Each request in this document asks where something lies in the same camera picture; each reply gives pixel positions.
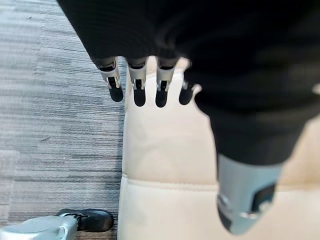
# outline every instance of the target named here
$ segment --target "black sleeve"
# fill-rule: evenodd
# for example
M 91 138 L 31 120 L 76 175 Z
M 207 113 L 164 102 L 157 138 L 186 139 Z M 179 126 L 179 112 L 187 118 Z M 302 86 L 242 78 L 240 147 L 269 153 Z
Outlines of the black sleeve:
M 211 120 L 217 151 L 270 165 L 291 155 L 320 112 L 320 4 L 215 1 L 172 14 L 160 39 L 192 61 L 184 73 Z
M 219 153 L 285 161 L 320 112 L 318 0 L 58 0 L 94 63 L 187 57 Z

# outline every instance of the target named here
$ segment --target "gray carpet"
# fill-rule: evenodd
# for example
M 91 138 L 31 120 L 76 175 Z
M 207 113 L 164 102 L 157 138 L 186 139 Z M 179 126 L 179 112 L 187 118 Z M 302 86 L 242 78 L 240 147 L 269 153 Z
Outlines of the gray carpet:
M 124 103 L 58 4 L 0 1 L 0 225 L 62 208 L 106 209 L 117 223 L 123 124 Z M 78 239 L 116 239 L 116 228 Z

